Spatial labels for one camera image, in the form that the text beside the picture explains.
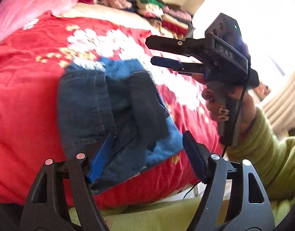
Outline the right hand red nails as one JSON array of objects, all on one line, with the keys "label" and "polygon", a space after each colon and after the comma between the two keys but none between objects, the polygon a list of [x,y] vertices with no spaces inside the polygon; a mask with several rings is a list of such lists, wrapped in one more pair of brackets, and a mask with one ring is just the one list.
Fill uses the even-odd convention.
[{"label": "right hand red nails", "polygon": [[[243,87],[234,87],[229,89],[226,94],[233,99],[234,102],[241,105],[241,123],[239,125],[240,134],[244,134],[250,128],[250,125],[254,122],[256,117],[256,107],[254,105],[254,100],[248,93],[244,92],[244,97],[241,100],[243,92]],[[228,107],[220,103],[218,99],[215,98],[214,93],[209,86],[202,92],[202,97],[206,100],[206,106],[210,111],[211,119],[214,121],[228,121],[228,114],[225,112]]]}]

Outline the right forearm green sleeve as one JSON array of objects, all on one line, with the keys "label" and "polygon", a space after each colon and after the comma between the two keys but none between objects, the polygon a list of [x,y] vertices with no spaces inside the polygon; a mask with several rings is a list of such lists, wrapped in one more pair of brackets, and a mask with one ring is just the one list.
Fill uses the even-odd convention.
[{"label": "right forearm green sleeve", "polygon": [[278,140],[261,109],[247,134],[226,152],[233,162],[252,162],[270,199],[295,197],[295,137]]}]

